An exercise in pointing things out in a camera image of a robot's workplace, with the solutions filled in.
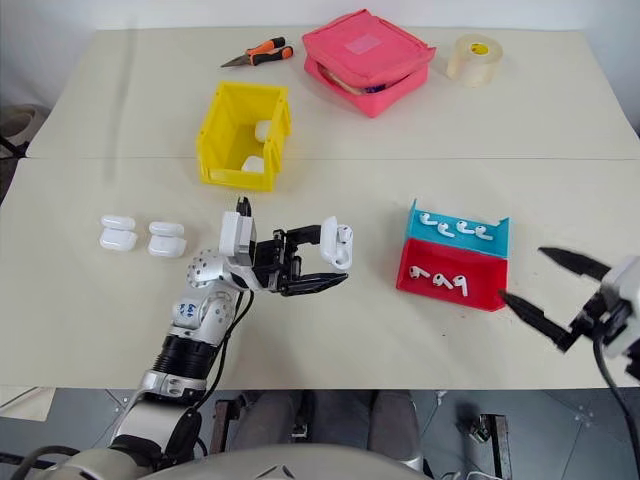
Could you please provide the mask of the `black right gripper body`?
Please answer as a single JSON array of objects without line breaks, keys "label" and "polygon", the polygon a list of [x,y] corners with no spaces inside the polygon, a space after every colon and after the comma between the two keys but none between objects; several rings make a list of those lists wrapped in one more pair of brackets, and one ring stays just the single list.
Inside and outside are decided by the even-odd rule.
[{"label": "black right gripper body", "polygon": [[572,332],[595,341],[600,338],[605,346],[626,329],[631,316],[631,304],[627,300],[609,301],[601,290],[594,293],[570,323]]}]

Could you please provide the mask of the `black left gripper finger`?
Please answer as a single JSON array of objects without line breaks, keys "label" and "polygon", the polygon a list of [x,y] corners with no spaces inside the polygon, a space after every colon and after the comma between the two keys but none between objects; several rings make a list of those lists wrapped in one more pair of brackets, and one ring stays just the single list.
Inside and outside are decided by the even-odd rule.
[{"label": "black left gripper finger", "polygon": [[318,245],[321,241],[322,227],[320,225],[309,225],[287,231],[287,240],[290,244]]},{"label": "black left gripper finger", "polygon": [[279,287],[282,296],[315,294],[335,287],[348,278],[347,273],[316,273],[285,280]]}]

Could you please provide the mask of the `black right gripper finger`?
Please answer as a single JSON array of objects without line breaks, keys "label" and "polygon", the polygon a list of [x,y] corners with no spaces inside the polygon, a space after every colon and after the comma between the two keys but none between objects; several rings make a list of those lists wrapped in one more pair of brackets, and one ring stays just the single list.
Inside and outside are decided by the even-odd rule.
[{"label": "black right gripper finger", "polygon": [[499,295],[520,320],[551,340],[562,352],[569,350],[575,343],[573,333],[548,319],[540,308],[506,290],[500,290]]},{"label": "black right gripper finger", "polygon": [[601,281],[611,270],[610,266],[574,251],[557,247],[539,247],[538,251],[566,270],[597,281]]}]

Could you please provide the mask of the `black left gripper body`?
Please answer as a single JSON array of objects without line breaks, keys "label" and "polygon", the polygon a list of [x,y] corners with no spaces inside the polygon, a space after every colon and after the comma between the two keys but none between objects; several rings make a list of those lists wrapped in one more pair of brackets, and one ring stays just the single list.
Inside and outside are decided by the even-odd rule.
[{"label": "black left gripper body", "polygon": [[297,254],[304,229],[275,230],[273,238],[256,244],[253,272],[259,285],[282,296],[303,295],[302,258]]}]

